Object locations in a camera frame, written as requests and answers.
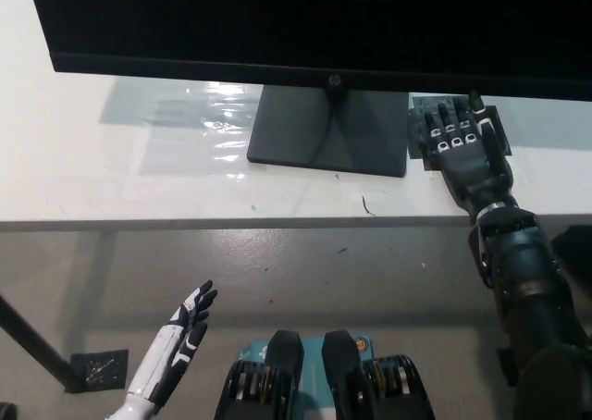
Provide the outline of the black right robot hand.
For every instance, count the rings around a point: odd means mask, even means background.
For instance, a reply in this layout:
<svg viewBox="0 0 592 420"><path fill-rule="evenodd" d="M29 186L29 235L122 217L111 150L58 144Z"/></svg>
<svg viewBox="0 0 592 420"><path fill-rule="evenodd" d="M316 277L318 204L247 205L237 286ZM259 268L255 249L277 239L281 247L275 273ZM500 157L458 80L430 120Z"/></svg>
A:
<svg viewBox="0 0 592 420"><path fill-rule="evenodd" d="M453 98L456 118L438 104L439 119L424 112L427 150L453 201L473 222L492 209L515 207L513 174L479 93Z"/></svg>

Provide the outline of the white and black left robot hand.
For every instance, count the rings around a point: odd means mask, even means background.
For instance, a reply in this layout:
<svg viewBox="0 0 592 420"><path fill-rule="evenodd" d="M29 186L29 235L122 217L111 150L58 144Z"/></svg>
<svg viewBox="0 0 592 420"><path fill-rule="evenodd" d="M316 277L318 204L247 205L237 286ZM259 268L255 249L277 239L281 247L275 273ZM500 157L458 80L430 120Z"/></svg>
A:
<svg viewBox="0 0 592 420"><path fill-rule="evenodd" d="M164 407L204 338L205 319L216 296L213 282L207 280L180 304L144 355L129 385L130 394Z"/></svg>

